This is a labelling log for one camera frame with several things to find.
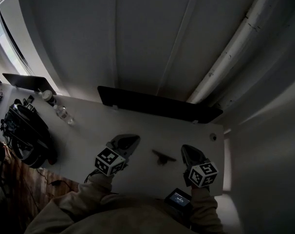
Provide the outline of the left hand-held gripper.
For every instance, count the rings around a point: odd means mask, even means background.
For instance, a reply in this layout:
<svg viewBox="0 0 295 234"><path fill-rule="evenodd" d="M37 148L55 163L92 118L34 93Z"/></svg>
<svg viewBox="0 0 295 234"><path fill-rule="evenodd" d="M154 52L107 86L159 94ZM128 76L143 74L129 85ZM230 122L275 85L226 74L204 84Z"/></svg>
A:
<svg viewBox="0 0 295 234"><path fill-rule="evenodd" d="M97 154L95 167L106 176L116 174L127 166L130 157L140 143L141 138L135 134L117 135Z"/></svg>

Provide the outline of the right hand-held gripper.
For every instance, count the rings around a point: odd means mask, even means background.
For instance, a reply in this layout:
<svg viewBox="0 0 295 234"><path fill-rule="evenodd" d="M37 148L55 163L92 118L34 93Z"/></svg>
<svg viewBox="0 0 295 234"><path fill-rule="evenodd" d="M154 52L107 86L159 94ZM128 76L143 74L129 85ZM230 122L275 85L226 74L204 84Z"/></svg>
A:
<svg viewBox="0 0 295 234"><path fill-rule="evenodd" d="M191 185L198 188L207 187L215 181L219 170L201 150L184 144L181 147L181 155L186 165L184 181L187 187Z"/></svg>

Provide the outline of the small black clamp tool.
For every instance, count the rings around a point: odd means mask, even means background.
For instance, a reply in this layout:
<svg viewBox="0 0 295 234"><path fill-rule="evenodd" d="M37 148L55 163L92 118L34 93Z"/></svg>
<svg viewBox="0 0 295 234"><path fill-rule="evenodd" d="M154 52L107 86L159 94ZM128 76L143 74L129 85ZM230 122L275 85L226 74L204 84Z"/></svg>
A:
<svg viewBox="0 0 295 234"><path fill-rule="evenodd" d="M152 152L158 157L157 164L159 166L164 166L168 162L176 162L177 161L177 159L169 157L169 156L167 156L161 152L158 152L156 150L152 150Z"/></svg>

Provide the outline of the person's left forearm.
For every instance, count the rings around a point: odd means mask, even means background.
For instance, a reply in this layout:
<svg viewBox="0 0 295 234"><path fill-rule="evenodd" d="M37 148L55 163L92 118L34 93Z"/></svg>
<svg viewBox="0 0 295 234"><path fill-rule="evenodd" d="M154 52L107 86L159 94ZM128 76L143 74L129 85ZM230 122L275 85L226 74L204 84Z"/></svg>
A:
<svg viewBox="0 0 295 234"><path fill-rule="evenodd" d="M88 175L87 180L78 186L79 208L83 212L96 210L103 197L111 194L114 175L106 176L100 171Z"/></svg>

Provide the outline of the person's right forearm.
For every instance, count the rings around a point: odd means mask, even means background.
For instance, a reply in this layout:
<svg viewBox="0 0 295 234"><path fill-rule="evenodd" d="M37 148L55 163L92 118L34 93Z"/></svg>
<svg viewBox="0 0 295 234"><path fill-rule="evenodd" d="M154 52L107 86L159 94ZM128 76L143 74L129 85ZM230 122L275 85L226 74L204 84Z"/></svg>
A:
<svg viewBox="0 0 295 234"><path fill-rule="evenodd" d="M225 234L216 212L218 204L207 187L191 189L191 230L198 234Z"/></svg>

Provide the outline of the small black screen device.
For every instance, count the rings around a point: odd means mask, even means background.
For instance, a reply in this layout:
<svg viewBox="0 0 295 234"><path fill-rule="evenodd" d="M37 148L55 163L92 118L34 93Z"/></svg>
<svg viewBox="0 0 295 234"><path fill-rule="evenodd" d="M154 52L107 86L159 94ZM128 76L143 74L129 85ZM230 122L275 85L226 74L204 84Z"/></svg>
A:
<svg viewBox="0 0 295 234"><path fill-rule="evenodd" d="M188 205L191 202L191 199L191 195L176 188L170 195L168 195L164 199L164 202L170 205L171 207L182 211L188 207Z"/></svg>

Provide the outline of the wide black desk divider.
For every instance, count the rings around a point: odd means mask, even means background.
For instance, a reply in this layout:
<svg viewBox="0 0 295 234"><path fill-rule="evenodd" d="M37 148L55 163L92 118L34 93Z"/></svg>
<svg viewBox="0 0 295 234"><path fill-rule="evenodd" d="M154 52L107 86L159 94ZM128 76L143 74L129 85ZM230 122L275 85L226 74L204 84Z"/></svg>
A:
<svg viewBox="0 0 295 234"><path fill-rule="evenodd" d="M219 117L223 110L192 104L165 97L158 97L123 89L98 86L98 93L105 106L136 111L155 116L207 124Z"/></svg>

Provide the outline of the clear plastic water bottle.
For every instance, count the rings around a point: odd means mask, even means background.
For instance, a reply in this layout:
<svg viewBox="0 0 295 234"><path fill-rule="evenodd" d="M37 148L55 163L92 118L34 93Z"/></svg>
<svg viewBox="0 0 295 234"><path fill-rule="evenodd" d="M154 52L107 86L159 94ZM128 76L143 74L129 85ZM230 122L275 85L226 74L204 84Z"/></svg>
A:
<svg viewBox="0 0 295 234"><path fill-rule="evenodd" d="M68 125L74 124L73 117L67 112L66 107L60 106L60 105L54 105L53 109L56 113L56 115L62 119L64 122L66 122Z"/></svg>

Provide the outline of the person's beige jacket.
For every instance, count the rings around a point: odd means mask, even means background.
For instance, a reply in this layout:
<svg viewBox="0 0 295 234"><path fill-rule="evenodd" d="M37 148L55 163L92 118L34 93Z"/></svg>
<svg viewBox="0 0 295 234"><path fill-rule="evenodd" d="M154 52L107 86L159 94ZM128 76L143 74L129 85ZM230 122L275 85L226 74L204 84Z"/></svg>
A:
<svg viewBox="0 0 295 234"><path fill-rule="evenodd" d="M192 234L190 217L162 200L110 194L96 210L83 212L77 193L54 198L25 234Z"/></svg>

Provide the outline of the white-lidded cup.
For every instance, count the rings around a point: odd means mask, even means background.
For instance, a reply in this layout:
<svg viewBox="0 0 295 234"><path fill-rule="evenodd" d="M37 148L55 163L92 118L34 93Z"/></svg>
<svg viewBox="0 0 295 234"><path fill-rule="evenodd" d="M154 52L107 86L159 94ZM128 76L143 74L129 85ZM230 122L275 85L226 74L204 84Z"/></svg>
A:
<svg viewBox="0 0 295 234"><path fill-rule="evenodd" d="M42 99L52 107L56 105L56 98L50 90L45 90L42 93Z"/></svg>

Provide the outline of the black backpack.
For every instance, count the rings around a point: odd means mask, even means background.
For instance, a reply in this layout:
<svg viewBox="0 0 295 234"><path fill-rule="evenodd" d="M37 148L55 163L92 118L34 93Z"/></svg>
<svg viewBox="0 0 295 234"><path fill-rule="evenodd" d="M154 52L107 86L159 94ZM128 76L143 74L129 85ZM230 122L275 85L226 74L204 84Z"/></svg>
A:
<svg viewBox="0 0 295 234"><path fill-rule="evenodd" d="M46 123L41 117L19 103L12 104L1 120L2 135L14 154L31 168L47 161L57 162L57 152Z"/></svg>

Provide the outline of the narrow window with blind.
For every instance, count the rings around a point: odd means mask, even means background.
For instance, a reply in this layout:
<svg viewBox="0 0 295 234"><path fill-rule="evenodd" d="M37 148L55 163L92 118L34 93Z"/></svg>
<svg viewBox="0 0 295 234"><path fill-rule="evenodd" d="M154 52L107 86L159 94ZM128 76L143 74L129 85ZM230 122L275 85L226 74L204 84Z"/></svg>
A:
<svg viewBox="0 0 295 234"><path fill-rule="evenodd" d="M34 72L30 69L24 55L13 39L4 18L0 12L0 47L6 58L11 63L13 71L6 73L19 74L23 76L33 76Z"/></svg>

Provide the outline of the white wall pipe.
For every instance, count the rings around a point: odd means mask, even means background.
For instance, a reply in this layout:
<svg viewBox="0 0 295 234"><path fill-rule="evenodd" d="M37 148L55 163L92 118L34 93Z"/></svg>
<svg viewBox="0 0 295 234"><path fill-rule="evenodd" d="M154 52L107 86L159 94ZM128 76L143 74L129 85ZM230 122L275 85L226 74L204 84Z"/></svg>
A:
<svg viewBox="0 0 295 234"><path fill-rule="evenodd" d="M277 0L254 0L236 32L207 74L187 99L197 104L206 99L226 78L247 46L267 23Z"/></svg>

